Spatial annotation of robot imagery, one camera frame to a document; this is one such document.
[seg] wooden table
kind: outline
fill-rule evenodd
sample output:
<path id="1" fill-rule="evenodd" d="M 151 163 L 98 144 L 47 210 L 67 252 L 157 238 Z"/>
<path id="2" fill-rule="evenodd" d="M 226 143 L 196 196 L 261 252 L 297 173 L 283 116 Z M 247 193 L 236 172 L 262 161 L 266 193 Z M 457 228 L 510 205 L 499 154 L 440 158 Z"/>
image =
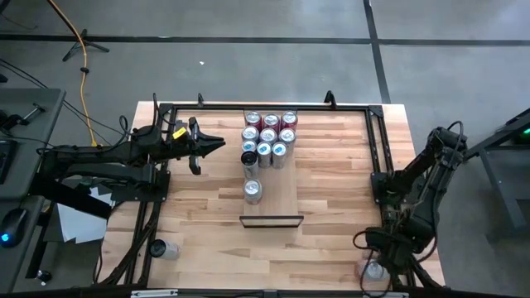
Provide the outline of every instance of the wooden table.
<path id="1" fill-rule="evenodd" d="M 415 156 L 405 108 L 392 104 L 383 110 L 393 164 L 401 169 Z M 298 115 L 295 158 L 298 210 L 305 216 L 302 225 L 242 227 L 243 170 L 240 156 L 228 153 L 233 151 L 221 148 L 200 159 L 201 176 L 190 173 L 187 159 L 171 161 L 171 185 L 157 238 L 178 243 L 182 254 L 177 261 L 153 259 L 149 287 L 359 290 L 356 262 L 367 253 L 354 248 L 352 236 L 381 224 L 369 184 L 373 168 L 364 114 L 300 111 Z M 224 137 L 226 147 L 240 146 L 242 111 L 178 112 L 185 122 L 191 116 L 197 117 L 204 133 Z M 140 102 L 134 127 L 151 121 L 152 103 Z M 378 129 L 376 138 L 380 146 Z M 108 221 L 100 279 L 129 249 L 137 209 L 138 203 L 124 203 Z M 422 265 L 444 284 L 436 252 Z M 386 285 L 365 282 L 364 287 L 382 290 Z"/>

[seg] tripod stand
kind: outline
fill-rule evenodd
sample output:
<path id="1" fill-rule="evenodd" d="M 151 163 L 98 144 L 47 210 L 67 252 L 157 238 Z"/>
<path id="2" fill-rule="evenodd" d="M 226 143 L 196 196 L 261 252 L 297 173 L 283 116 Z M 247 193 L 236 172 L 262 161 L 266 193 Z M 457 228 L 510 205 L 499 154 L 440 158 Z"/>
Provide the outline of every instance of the tripod stand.
<path id="1" fill-rule="evenodd" d="M 66 24 L 68 26 L 68 29 L 70 29 L 70 31 L 72 31 L 72 34 L 74 34 L 75 36 L 77 35 L 75 33 L 75 29 L 72 27 L 72 25 L 70 24 L 70 22 L 68 20 L 65 19 L 65 17 L 63 16 L 63 14 L 57 9 L 57 7 L 55 5 L 53 5 L 53 3 L 51 3 L 50 0 L 48 0 L 48 3 L 51 5 L 51 7 L 53 8 L 53 10 L 57 13 L 57 15 L 60 17 L 60 19 L 63 21 L 64 24 Z M 100 46 L 98 44 L 95 44 L 93 43 L 92 41 L 87 41 L 85 39 L 85 37 L 88 35 L 88 32 L 86 29 L 83 29 L 83 31 L 81 32 L 81 34 L 79 34 L 79 36 L 81 37 L 81 40 L 83 41 L 83 44 L 85 46 L 93 46 L 94 48 L 98 49 L 98 50 L 102 50 L 103 52 L 105 53 L 109 53 L 110 50 L 107 49 L 106 47 L 104 46 Z M 68 51 L 68 53 L 66 53 L 66 55 L 63 57 L 63 62 L 67 61 L 69 58 L 71 58 L 79 49 L 81 48 L 81 45 L 80 45 L 80 41 L 77 41 L 74 43 L 74 45 L 70 48 L 70 50 Z"/>

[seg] concrete floor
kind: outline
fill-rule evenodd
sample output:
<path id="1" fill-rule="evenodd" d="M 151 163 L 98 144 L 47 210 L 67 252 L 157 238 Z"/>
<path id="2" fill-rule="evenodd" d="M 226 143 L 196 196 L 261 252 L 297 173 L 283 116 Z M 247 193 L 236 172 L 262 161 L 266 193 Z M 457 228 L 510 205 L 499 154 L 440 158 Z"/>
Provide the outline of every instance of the concrete floor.
<path id="1" fill-rule="evenodd" d="M 93 34 L 139 36 L 369 37 L 362 0 L 80 0 L 57 1 L 78 27 Z M 520 0 L 373 0 L 380 38 L 530 39 L 530 2 Z M 37 0 L 13 2 L 5 15 L 35 34 L 69 34 Z M 0 19 L 1 31 L 27 31 Z M 89 52 L 85 88 L 90 115 L 118 126 L 138 100 L 320 102 L 332 89 L 343 103 L 381 103 L 370 46 L 264 44 L 104 44 Z M 79 107 L 82 55 L 60 61 L 71 43 L 2 41 L 0 57 L 67 91 Z M 404 103 L 415 148 L 437 126 L 465 124 L 470 145 L 528 108 L 530 47 L 382 46 L 392 103 Z M 0 88 L 31 87 L 9 75 Z M 111 142 L 116 133 L 99 128 Z M 51 143 L 88 145 L 85 126 L 60 115 Z M 471 184 L 467 178 L 478 180 Z M 440 258 L 448 286 L 464 291 L 530 296 L 528 241 L 490 245 L 484 234 L 505 221 L 502 205 L 478 160 L 457 171 L 440 207 Z M 60 245 L 43 267 L 48 288 L 88 285 L 97 243 Z M 35 281 L 20 281 L 38 289 Z"/>

